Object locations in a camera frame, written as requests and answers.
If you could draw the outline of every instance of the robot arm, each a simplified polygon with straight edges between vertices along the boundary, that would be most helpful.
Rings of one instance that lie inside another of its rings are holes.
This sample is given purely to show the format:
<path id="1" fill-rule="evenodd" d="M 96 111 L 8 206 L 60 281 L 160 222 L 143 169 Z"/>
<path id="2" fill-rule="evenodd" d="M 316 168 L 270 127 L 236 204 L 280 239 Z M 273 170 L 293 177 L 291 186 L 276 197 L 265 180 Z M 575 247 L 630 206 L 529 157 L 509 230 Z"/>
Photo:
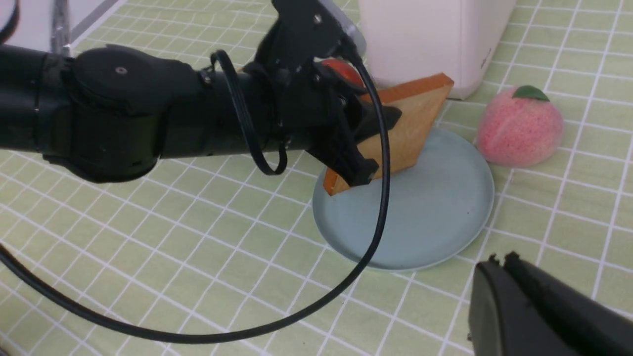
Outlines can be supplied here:
<path id="1" fill-rule="evenodd" d="M 279 18 L 239 73 L 222 51 L 195 70 L 116 45 L 76 58 L 0 46 L 0 148 L 40 153 L 91 182 L 138 179 L 159 159 L 238 153 L 280 174 L 287 150 L 305 150 L 350 186 L 368 184 L 379 166 L 356 145 L 378 133 L 375 110 L 359 99 L 364 88 L 315 62 L 345 58 L 346 39 L 364 51 L 362 36 L 329 1 L 273 5 Z M 384 113 L 389 128 L 401 114 Z"/>

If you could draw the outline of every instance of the light blue plate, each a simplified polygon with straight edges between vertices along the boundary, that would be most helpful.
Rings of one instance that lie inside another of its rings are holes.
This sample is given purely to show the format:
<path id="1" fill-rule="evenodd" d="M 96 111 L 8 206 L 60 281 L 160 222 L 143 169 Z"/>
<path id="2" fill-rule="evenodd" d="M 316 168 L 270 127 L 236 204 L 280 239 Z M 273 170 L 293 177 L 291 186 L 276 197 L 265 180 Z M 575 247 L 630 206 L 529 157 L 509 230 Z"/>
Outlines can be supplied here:
<path id="1" fill-rule="evenodd" d="M 329 196 L 324 175 L 313 194 L 316 226 L 333 249 L 358 262 L 373 238 L 382 182 Z M 418 163 L 391 177 L 385 230 L 368 267 L 419 270 L 455 256 L 484 228 L 493 202 L 492 173 L 477 149 L 433 128 Z"/>

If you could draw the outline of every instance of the red fruit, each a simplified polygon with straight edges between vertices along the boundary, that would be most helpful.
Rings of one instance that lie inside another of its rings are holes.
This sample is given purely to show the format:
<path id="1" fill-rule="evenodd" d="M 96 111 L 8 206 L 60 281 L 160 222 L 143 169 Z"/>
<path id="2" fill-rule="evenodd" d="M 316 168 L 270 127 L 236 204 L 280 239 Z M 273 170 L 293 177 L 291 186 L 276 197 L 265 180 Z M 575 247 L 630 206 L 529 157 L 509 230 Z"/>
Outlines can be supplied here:
<path id="1" fill-rule="evenodd" d="M 358 86 L 365 87 L 363 84 L 363 79 L 360 77 L 360 74 L 345 61 L 337 60 L 335 58 L 330 58 L 327 60 L 323 60 L 321 62 L 323 65 L 334 69 L 338 74 L 341 75 L 348 82 Z"/>
<path id="2" fill-rule="evenodd" d="M 477 148 L 490 163 L 529 167 L 554 154 L 564 126 L 561 113 L 542 91 L 514 87 L 499 93 L 486 107 Z"/>

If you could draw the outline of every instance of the toaster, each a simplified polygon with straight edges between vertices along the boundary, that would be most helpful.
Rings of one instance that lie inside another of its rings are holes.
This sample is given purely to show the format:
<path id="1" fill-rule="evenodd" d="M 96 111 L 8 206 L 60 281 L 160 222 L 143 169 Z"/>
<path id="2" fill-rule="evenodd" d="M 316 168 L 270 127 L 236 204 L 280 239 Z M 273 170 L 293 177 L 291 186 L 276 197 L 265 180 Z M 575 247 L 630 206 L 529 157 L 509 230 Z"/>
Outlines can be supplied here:
<path id="1" fill-rule="evenodd" d="M 367 67 L 391 87 L 444 73 L 449 98 L 481 85 L 517 0 L 359 0 Z"/>

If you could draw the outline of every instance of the bread slice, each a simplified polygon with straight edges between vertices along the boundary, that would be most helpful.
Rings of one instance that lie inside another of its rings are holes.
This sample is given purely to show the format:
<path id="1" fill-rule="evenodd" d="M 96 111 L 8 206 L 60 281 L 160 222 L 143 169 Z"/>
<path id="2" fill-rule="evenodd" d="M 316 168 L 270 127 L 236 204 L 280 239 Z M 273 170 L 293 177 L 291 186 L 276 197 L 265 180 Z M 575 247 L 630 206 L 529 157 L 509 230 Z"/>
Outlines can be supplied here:
<path id="1" fill-rule="evenodd" d="M 384 105 L 394 106 L 402 111 L 402 116 L 389 131 L 392 174 L 416 164 L 439 110 L 453 86 L 453 80 L 440 73 L 379 91 Z M 361 98 L 371 102 L 367 94 Z M 358 150 L 363 157 L 373 158 L 379 164 L 380 168 L 373 179 L 382 178 L 380 135 L 376 134 L 358 144 Z M 349 186 L 343 178 L 328 168 L 323 188 L 333 196 L 348 190 Z"/>

